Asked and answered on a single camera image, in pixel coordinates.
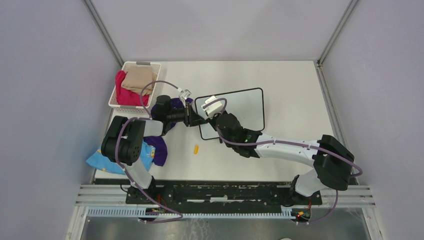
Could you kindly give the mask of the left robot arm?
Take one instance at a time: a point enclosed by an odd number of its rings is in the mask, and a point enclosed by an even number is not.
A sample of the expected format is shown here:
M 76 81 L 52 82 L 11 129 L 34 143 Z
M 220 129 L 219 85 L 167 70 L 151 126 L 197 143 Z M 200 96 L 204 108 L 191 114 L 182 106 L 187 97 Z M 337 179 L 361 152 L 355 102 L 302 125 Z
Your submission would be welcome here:
M 191 102 L 168 95 L 156 98 L 150 114 L 152 119 L 115 116 L 100 147 L 101 154 L 118 164 L 131 185 L 139 188 L 137 196 L 145 204 L 156 200 L 157 190 L 151 186 L 154 177 L 139 159 L 144 138 L 165 136 L 176 123 L 184 123 L 187 127 L 207 123 L 196 113 Z

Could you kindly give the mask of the black framed whiteboard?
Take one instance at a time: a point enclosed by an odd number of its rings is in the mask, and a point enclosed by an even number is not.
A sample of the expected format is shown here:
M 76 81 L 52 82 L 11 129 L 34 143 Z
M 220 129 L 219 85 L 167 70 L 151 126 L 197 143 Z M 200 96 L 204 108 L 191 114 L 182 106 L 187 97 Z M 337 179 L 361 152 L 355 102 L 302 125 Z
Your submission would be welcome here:
M 196 112 L 205 119 L 207 116 L 201 106 L 211 96 L 200 96 L 194 100 Z M 265 129 L 264 91 L 262 88 L 256 87 L 225 92 L 215 94 L 215 97 L 225 98 L 227 100 L 225 110 L 228 113 L 234 114 L 242 127 L 254 131 L 263 131 Z M 199 131 L 200 137 L 205 141 L 218 138 L 217 132 L 208 123 L 200 125 Z

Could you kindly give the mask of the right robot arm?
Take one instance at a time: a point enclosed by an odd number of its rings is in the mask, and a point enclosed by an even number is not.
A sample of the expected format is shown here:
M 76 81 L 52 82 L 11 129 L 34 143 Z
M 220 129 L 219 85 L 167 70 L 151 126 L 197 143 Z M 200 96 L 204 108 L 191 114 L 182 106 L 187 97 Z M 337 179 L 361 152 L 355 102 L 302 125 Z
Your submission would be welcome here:
M 324 188 L 348 189 L 354 155 L 335 137 L 324 134 L 315 140 L 290 140 L 245 128 L 232 113 L 216 114 L 209 120 L 221 142 L 245 158 L 274 158 L 311 167 L 297 175 L 289 189 L 289 199 L 302 204 Z

